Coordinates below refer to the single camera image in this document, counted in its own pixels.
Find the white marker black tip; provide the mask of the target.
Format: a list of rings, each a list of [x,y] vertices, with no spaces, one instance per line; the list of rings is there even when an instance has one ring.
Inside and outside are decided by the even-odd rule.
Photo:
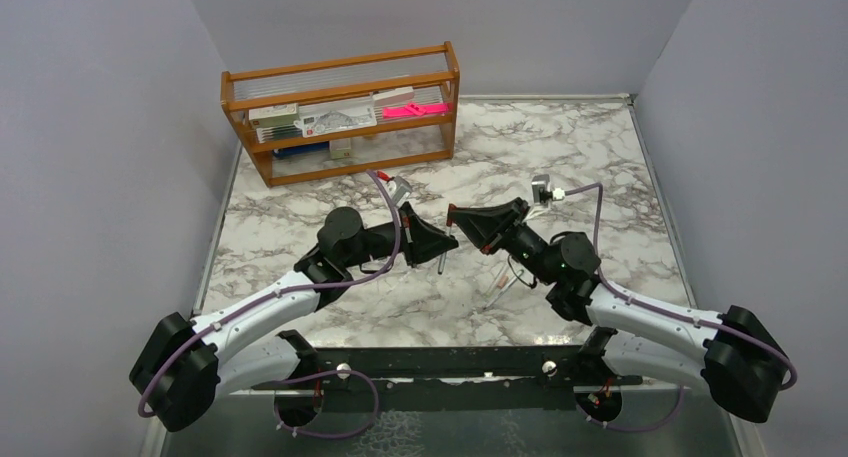
[[[453,230],[452,225],[448,225],[446,227],[446,236],[451,237],[452,236],[452,230]],[[440,276],[443,275],[443,273],[444,273],[444,269],[445,269],[445,266],[446,266],[447,253],[448,253],[447,250],[444,251],[438,259],[437,273]]]

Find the white pen green end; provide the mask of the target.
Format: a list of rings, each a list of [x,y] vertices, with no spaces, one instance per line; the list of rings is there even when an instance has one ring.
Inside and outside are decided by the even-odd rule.
[[[488,310],[493,307],[518,281],[518,278],[512,276],[510,278],[504,277],[499,284],[496,284],[493,290],[493,294],[490,296],[488,301],[482,306],[483,310]]]

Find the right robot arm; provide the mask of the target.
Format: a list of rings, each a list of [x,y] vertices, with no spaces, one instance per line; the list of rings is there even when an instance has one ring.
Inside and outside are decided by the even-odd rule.
[[[548,286],[546,300],[566,321],[592,326],[603,346],[577,357],[579,375],[600,384],[640,376],[708,393],[730,414],[764,423],[778,394],[794,386],[791,360],[749,310],[685,308],[605,278],[591,238],[565,231],[543,239],[527,223],[529,204],[450,206],[447,219],[483,254],[505,251]]]

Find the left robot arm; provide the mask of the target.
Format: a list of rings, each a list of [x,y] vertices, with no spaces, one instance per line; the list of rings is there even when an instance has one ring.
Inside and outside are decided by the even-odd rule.
[[[169,431],[198,420],[224,388],[224,367],[281,325],[317,312],[350,287],[375,280],[397,257],[410,267],[457,248],[455,237],[420,218],[410,203],[391,207],[389,222],[367,227],[352,207],[332,210],[317,243],[262,291],[194,320],[160,319],[129,373],[138,414]]]

